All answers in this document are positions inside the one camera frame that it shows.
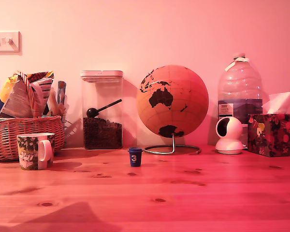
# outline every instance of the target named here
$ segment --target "globe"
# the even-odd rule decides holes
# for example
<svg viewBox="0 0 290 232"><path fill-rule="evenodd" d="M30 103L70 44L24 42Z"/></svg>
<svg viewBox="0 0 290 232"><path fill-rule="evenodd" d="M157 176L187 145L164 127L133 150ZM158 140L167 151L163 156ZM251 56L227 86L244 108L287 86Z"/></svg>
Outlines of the globe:
<svg viewBox="0 0 290 232"><path fill-rule="evenodd" d="M208 93L203 80L192 70L167 65L151 71L137 92L141 121L153 133L182 137L193 132L208 110Z"/></svg>

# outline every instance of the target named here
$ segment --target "white camera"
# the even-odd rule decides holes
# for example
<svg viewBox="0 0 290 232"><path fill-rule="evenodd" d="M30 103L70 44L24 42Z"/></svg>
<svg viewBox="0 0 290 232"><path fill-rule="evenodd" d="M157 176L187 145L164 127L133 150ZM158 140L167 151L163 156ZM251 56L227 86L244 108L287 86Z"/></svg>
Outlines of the white camera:
<svg viewBox="0 0 290 232"><path fill-rule="evenodd" d="M224 117L216 124L216 133L220 137L216 150L222 154L239 154L243 144L239 140L243 132L242 123L235 117Z"/></svg>

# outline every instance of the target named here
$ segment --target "container lid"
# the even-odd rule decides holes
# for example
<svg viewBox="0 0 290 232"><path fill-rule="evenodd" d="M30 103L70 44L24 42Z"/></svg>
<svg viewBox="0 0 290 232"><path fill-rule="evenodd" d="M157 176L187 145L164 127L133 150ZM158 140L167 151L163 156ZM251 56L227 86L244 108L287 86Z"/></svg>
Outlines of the container lid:
<svg viewBox="0 0 290 232"><path fill-rule="evenodd" d="M138 147L130 147L128 152L143 152L143 150Z"/></svg>
<svg viewBox="0 0 290 232"><path fill-rule="evenodd" d="M122 77L123 76L123 72L120 70L82 70L81 71L81 77L85 77L85 76L118 76L118 77Z"/></svg>

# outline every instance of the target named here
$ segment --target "wall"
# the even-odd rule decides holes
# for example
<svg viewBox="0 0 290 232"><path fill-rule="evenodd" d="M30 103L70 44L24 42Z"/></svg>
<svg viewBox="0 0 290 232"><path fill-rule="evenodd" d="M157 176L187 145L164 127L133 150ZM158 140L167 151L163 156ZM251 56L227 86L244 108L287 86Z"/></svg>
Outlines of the wall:
<svg viewBox="0 0 290 232"><path fill-rule="evenodd" d="M184 65L207 86L207 117L179 140L191 145L216 140L217 83L234 52L253 61L266 94L290 91L290 0L0 0L0 30L22 35L20 54L0 55L1 82L15 70L53 70L67 82L66 118L76 125L80 70L122 70L125 146L169 143L136 111L137 87L154 68ZM81 146L82 131L67 142Z"/></svg>

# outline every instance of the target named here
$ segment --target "number 3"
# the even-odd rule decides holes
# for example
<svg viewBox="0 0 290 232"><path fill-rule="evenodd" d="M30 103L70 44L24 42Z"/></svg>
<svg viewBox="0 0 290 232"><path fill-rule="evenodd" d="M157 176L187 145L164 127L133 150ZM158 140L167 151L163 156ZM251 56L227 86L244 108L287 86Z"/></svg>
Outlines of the number 3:
<svg viewBox="0 0 290 232"><path fill-rule="evenodd" d="M136 162L136 155L132 155L131 160L132 160L132 162Z"/></svg>

